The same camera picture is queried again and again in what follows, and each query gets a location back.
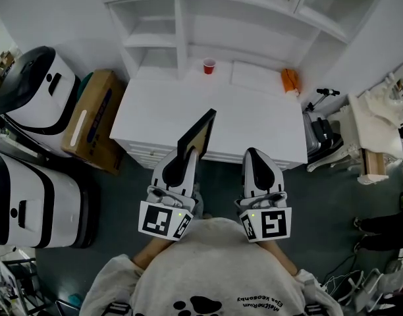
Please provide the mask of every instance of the cable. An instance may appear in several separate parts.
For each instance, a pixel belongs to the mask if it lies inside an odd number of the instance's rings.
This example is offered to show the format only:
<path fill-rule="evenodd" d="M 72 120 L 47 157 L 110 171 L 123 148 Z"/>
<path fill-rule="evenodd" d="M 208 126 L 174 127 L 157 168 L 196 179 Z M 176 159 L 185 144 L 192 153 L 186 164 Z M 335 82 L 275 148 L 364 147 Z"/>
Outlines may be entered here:
<path fill-rule="evenodd" d="M 352 274 L 358 273 L 358 272 L 360 272 L 360 270 L 352 271 L 352 272 L 349 272 L 348 274 L 339 275 L 339 276 L 336 276 L 336 277 L 332 276 L 323 286 L 326 287 L 326 288 L 328 288 L 328 285 L 329 285 L 331 282 L 333 283 L 333 290 L 332 290 L 331 292 L 328 292 L 328 294 L 329 294 L 330 296 L 332 296 L 332 295 L 338 290 L 338 288 L 340 287 L 340 285 L 345 281 L 345 279 L 346 279 L 347 277 L 349 277 L 349 276 L 352 275 Z M 336 286 L 335 281 L 338 280 L 339 278 L 344 278 L 344 279 L 340 282 L 340 284 L 339 284 L 338 286 Z"/>
<path fill-rule="evenodd" d="M 356 255 L 356 254 L 348 256 L 340 265 L 338 265 L 338 267 L 336 267 L 335 269 L 333 269 L 331 272 L 327 273 L 326 276 L 325 276 L 325 279 L 324 279 L 323 281 L 326 282 L 326 281 L 327 281 L 327 277 L 328 277 L 330 274 L 333 274 L 335 271 L 337 271 L 339 268 L 341 268 L 341 267 L 342 267 L 349 259 L 351 259 L 351 258 L 354 258 L 354 262 L 352 263 L 351 270 L 350 270 L 350 272 L 351 272 L 351 271 L 352 271 L 352 268 L 354 268 L 354 265 L 355 265 L 355 263 L 356 263 L 356 261 L 357 261 L 357 255 Z"/>
<path fill-rule="evenodd" d="M 10 253 L 14 253 L 16 250 L 17 250 L 17 248 L 14 247 L 12 251 L 8 251 L 6 254 L 0 255 L 0 257 L 6 256 L 6 255 L 8 255 Z"/>

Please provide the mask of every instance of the white table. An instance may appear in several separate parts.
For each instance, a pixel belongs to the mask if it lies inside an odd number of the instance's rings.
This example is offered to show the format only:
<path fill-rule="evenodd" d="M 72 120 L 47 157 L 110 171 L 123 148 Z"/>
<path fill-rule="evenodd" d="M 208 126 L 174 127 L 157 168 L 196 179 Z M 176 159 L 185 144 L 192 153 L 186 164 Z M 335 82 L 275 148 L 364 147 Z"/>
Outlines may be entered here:
<path fill-rule="evenodd" d="M 217 111 L 204 159 L 241 163 L 256 147 L 282 169 L 307 162 L 301 106 L 296 101 L 230 84 L 232 67 L 211 76 L 192 70 L 184 80 L 131 80 L 110 137 L 153 169 L 210 108 Z"/>

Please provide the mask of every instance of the gray sweatshirt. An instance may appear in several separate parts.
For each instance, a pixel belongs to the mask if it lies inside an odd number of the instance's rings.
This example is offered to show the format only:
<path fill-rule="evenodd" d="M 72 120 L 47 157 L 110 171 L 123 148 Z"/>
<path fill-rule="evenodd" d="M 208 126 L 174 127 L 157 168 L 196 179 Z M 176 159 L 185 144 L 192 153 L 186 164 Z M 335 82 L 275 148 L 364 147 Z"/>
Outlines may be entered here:
<path fill-rule="evenodd" d="M 249 244 L 239 224 L 216 218 L 192 221 L 182 240 L 145 271 L 125 255 L 114 257 L 80 315 L 102 315 L 116 301 L 138 316 L 296 316 L 304 314 L 303 288 L 273 255 Z"/>

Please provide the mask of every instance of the paw print logo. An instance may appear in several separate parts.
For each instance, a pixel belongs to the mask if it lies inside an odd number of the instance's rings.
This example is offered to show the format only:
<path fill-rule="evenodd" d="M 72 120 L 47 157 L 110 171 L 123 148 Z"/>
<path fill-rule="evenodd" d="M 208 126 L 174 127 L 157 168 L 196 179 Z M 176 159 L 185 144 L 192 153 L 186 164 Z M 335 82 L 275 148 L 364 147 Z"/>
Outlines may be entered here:
<path fill-rule="evenodd" d="M 190 298 L 190 302 L 193 306 L 193 310 L 196 312 L 196 316 L 202 316 L 208 314 L 209 316 L 219 316 L 218 312 L 222 308 L 222 303 L 218 301 L 212 301 L 209 298 L 203 296 L 193 296 Z M 180 310 L 178 316 L 192 316 L 192 312 L 188 310 L 188 306 L 183 301 L 177 301 L 174 303 L 174 308 Z"/>

